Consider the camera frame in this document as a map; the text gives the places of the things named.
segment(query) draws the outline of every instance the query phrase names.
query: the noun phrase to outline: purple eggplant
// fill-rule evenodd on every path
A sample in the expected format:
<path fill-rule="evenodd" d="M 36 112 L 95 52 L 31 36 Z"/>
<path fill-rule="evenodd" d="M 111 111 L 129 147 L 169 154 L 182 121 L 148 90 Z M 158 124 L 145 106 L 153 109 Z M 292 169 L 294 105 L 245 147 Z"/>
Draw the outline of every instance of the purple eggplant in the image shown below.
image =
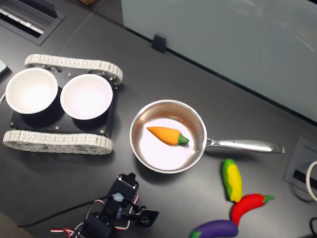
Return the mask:
<path fill-rule="evenodd" d="M 235 237 L 237 234 L 238 227 L 232 221 L 218 220 L 197 227 L 190 238 Z"/>

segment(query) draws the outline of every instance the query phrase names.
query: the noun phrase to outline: white bowl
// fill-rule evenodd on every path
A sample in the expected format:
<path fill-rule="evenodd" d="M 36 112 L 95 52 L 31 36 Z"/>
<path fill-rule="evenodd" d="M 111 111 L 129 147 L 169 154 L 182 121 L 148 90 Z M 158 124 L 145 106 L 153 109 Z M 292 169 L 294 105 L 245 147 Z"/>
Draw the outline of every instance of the white bowl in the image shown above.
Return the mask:
<path fill-rule="evenodd" d="M 108 81 L 95 74 L 82 74 L 63 88 L 60 103 L 72 118 L 89 120 L 99 117 L 110 106 L 113 91 Z"/>
<path fill-rule="evenodd" d="M 9 106 L 21 114 L 34 114 L 52 104 L 58 92 L 54 75 L 42 68 L 29 68 L 18 72 L 5 90 Z"/>

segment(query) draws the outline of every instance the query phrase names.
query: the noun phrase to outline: pan handle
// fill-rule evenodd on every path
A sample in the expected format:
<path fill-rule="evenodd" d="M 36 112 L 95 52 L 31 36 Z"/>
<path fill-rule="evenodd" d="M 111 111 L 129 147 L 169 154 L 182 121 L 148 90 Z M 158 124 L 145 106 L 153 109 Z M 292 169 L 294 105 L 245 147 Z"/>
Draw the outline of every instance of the pan handle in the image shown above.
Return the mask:
<path fill-rule="evenodd" d="M 232 149 L 251 150 L 264 153 L 284 154 L 283 145 L 259 140 L 212 140 L 207 138 L 207 147 L 225 147 Z"/>

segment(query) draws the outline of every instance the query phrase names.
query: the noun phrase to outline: frosted glass partition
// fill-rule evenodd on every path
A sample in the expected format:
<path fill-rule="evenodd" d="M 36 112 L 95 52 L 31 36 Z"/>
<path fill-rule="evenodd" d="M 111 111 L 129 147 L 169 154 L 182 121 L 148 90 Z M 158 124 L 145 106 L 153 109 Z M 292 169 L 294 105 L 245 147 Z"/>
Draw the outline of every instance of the frosted glass partition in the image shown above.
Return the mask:
<path fill-rule="evenodd" d="M 317 121 L 317 5 L 307 0 L 122 0 L 124 25 Z"/>

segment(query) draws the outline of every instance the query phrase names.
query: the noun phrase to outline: red pepper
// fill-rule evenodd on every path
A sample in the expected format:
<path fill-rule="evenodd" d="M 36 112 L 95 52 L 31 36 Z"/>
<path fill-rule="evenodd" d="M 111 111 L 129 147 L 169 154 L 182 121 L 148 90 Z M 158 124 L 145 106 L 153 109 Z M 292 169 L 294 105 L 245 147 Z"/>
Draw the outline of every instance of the red pepper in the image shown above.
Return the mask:
<path fill-rule="evenodd" d="M 266 196 L 261 194 L 249 194 L 244 196 L 240 202 L 234 204 L 231 211 L 231 220 L 238 226 L 240 218 L 250 210 L 262 207 L 274 196 Z"/>

